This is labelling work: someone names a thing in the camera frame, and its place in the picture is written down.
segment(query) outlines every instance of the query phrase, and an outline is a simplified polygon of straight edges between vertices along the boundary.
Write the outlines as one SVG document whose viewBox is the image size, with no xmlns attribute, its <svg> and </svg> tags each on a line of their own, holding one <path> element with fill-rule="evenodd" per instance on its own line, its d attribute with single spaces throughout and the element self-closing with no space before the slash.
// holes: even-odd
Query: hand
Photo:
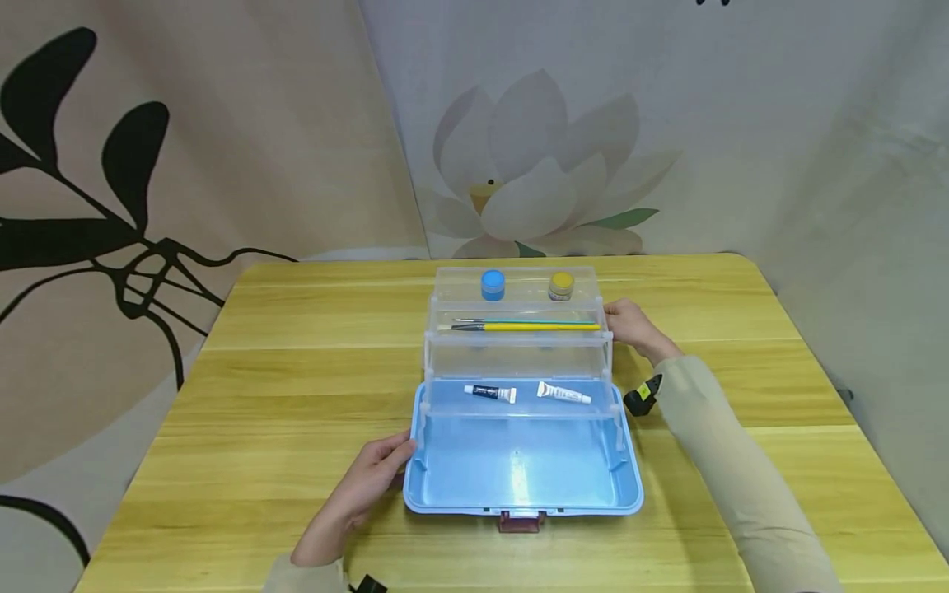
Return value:
<svg viewBox="0 0 949 593">
<path fill-rule="evenodd" d="M 682 356 L 682 351 L 676 343 L 659 331 L 640 306 L 629 299 L 607 303 L 603 310 L 606 313 L 606 325 L 613 332 L 613 338 L 636 348 L 653 366 L 666 359 Z"/>
<path fill-rule="evenodd" d="M 415 449 L 408 431 L 366 443 L 309 522 L 290 561 L 297 566 L 323 566 L 342 558 L 346 537 L 365 522 L 389 487 L 400 482 L 399 469 Z"/>
</svg>

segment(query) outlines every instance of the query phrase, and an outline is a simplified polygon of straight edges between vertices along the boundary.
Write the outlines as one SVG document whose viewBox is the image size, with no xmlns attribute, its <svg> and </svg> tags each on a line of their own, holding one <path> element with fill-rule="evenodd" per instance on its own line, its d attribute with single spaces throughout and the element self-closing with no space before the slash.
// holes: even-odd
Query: yellow paint jar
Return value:
<svg viewBox="0 0 949 593">
<path fill-rule="evenodd" d="M 558 271 L 550 276 L 547 295 L 552 301 L 569 301 L 573 296 L 573 276 L 565 271 Z"/>
</svg>

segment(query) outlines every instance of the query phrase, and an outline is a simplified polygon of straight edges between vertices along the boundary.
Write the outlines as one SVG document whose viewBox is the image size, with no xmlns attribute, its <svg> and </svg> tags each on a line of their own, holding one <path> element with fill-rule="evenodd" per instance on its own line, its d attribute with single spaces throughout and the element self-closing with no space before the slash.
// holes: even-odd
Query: beige sleeve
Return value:
<svg viewBox="0 0 949 593">
<path fill-rule="evenodd" d="M 262 593 L 348 593 L 343 559 L 331 565 L 301 568 L 285 554 L 273 563 Z"/>
<path fill-rule="evenodd" d="M 757 593 L 844 589 L 791 489 L 735 418 L 709 367 L 661 362 L 657 403 L 701 473 Z"/>
</svg>

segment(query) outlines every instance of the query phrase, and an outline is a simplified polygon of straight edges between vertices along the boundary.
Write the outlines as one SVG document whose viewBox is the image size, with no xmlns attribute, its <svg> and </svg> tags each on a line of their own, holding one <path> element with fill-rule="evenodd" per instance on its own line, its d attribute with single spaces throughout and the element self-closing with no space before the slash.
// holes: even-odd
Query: sleeve cuff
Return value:
<svg viewBox="0 0 949 593">
<path fill-rule="evenodd" d="M 342 558 L 331 565 L 302 567 L 284 554 L 273 562 L 263 593 L 343 593 L 347 589 Z"/>
</svg>

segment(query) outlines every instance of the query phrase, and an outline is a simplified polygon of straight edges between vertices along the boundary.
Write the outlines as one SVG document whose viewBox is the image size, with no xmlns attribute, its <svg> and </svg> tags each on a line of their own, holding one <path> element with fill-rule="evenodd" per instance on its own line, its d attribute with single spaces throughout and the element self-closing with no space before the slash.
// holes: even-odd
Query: beige fabric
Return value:
<svg viewBox="0 0 949 593">
<path fill-rule="evenodd" d="M 0 36 L 0 82 L 75 27 L 95 33 L 95 50 L 59 109 L 55 137 L 65 178 L 120 216 L 128 214 L 105 182 L 102 146 L 133 107 L 167 106 L 168 130 L 148 187 L 151 241 L 174 239 L 214 259 L 243 247 L 294 258 L 424 253 L 408 171 L 355 2 L 81 0 L 49 10 L 0 0 L 0 8 L 17 24 Z M 2 120 L 0 133 L 16 138 Z M 100 216 L 35 169 L 0 175 L 0 195 L 0 217 Z M 398 249 L 386 255 L 388 248 Z M 141 251 L 132 246 L 101 261 L 120 268 Z M 279 260 L 249 254 L 219 268 L 186 263 L 223 298 L 243 269 L 261 261 Z M 30 284 L 87 266 L 0 270 L 0 310 Z M 160 269 L 152 257 L 137 271 Z M 169 279 L 194 288 L 176 270 Z M 131 282 L 150 287 L 145 278 Z M 158 298 L 202 329 L 219 310 L 168 285 Z M 183 353 L 198 344 L 197 332 L 154 311 Z M 98 273 L 31 293 L 0 323 L 0 345 L 8 395 L 0 398 L 0 449 L 7 452 L 0 484 L 86 441 L 172 373 L 161 333 L 147 320 L 125 319 Z M 160 418 L 154 421 L 157 428 Z"/>
<path fill-rule="evenodd" d="M 342 558 L 331 565 L 300 568 L 285 554 L 273 563 L 263 593 L 347 593 L 348 590 Z"/>
<path fill-rule="evenodd" d="M 689 356 L 661 362 L 656 372 L 662 373 L 662 416 L 702 474 L 754 590 L 843 592 L 791 489 L 738 423 L 709 367 Z M 341 564 L 297 568 L 281 557 L 264 593 L 346 591 Z"/>
</svg>

